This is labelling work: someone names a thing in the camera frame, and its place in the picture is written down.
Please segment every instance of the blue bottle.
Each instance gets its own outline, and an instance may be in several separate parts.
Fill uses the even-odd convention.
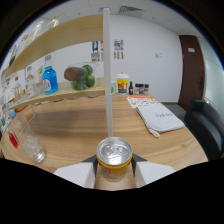
[[[45,94],[58,91],[58,81],[55,70],[52,69],[51,55],[45,57],[45,71],[42,75]]]

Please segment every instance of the black chair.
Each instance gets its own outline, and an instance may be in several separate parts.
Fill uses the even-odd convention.
[[[210,104],[204,100],[192,99],[184,121],[209,161],[223,158],[224,121]]]

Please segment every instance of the can lid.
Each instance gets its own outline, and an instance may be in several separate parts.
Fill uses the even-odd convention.
[[[132,148],[123,138],[109,137],[98,144],[96,153],[103,163],[117,166],[131,158]]]
[[[128,74],[123,74],[123,73],[121,73],[121,74],[117,74],[117,78],[122,78],[122,79],[124,79],[124,78],[129,78],[129,76],[128,76]]]
[[[51,59],[51,55],[50,54],[45,56],[45,61],[50,60],[50,59]]]

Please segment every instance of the wooden shelf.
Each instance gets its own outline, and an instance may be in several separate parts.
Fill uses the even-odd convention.
[[[37,59],[64,47],[103,40],[103,15],[85,16],[70,20],[46,31],[16,58],[5,77],[25,69]]]
[[[105,95],[104,78],[96,79],[96,86],[83,91],[75,91],[72,89],[70,82],[63,82],[58,84],[59,91],[46,95],[41,93],[31,99],[25,99],[19,103],[14,103],[9,107],[9,110],[17,107],[26,106],[29,104],[40,103],[44,101],[53,101],[57,99],[73,98],[73,97],[95,97]]]

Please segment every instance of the cabinet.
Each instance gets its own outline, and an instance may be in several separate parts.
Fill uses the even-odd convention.
[[[104,41],[104,78],[96,81],[96,86],[85,91],[73,91],[69,82],[59,83],[59,91],[50,95],[40,94],[31,99],[23,100],[10,106],[14,109],[37,102],[52,101],[70,97],[100,96],[105,95],[108,135],[112,136],[112,98],[110,93],[110,10],[105,8],[103,15],[92,15],[70,20],[50,29],[35,39],[16,58],[11,67],[5,72],[3,78],[25,69],[35,60],[64,47],[71,45],[92,42],[95,40]]]

